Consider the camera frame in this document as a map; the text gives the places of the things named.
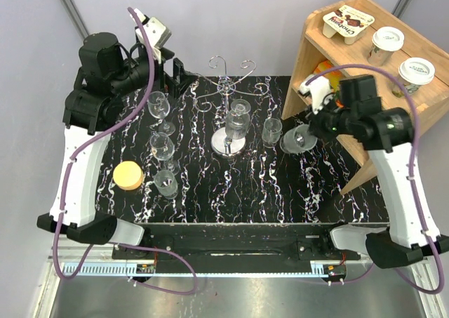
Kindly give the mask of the chrome wine glass rack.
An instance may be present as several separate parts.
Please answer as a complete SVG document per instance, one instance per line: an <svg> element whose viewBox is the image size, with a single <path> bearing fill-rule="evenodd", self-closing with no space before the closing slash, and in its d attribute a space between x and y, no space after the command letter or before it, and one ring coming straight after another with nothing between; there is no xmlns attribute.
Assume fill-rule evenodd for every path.
<svg viewBox="0 0 449 318"><path fill-rule="evenodd" d="M247 100L229 98L234 93L240 95L263 97L268 93L268 85L265 83L255 84L253 92L242 92L236 89L237 84L241 83L249 75L246 74L240 79L232 80L228 75L221 76L217 82L210 81L216 86L212 93L203 95L208 98L219 94L224 97L224 106L226 112L225 126L219 128L211 137L211 148L218 156L225 159L232 159L242 153L246 146L246 134L250 125L251 106Z"/></svg>

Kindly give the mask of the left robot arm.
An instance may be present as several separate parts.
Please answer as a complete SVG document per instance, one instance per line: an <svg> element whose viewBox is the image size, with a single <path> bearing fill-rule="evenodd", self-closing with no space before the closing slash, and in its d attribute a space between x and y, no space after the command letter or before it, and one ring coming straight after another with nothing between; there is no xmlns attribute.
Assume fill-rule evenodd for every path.
<svg viewBox="0 0 449 318"><path fill-rule="evenodd" d="M132 51L138 57L131 57ZM38 228L84 244L127 244L136 258L146 258L152 241L144 229L95 208L95 193L100 165L110 137L95 141L87 148L79 146L115 125L124 109L123 97L144 88L149 81L149 66L144 39L136 36L131 51L119 43L116 35L100 32L87 36L79 49L81 66L73 91L65 99L64 165L76 161L69 181L60 181L51 210L37 218Z"/></svg>

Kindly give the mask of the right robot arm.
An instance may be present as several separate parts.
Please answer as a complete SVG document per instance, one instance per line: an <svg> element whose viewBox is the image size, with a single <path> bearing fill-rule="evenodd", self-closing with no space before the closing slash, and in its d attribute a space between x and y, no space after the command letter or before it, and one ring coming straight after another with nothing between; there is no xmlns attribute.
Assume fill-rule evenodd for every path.
<svg viewBox="0 0 449 318"><path fill-rule="evenodd" d="M325 140L351 135L362 144L377 171L389 216L389 227L335 226L320 240L321 254L334 259L344 250L354 251L381 269L391 269L448 252L448 236L440 233L427 205L407 111L383 109L372 75L342 79L339 107L325 77L309 76L300 92L311 97L311 134Z"/></svg>

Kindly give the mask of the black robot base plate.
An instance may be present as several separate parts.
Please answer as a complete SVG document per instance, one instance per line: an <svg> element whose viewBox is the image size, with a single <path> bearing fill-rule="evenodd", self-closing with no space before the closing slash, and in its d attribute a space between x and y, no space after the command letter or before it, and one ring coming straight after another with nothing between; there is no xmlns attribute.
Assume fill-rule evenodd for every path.
<svg viewBox="0 0 449 318"><path fill-rule="evenodd" d="M292 277L313 274L312 263L368 267L368 256L341 252L332 223L150 223L145 243L182 256L202 277Z"/></svg>

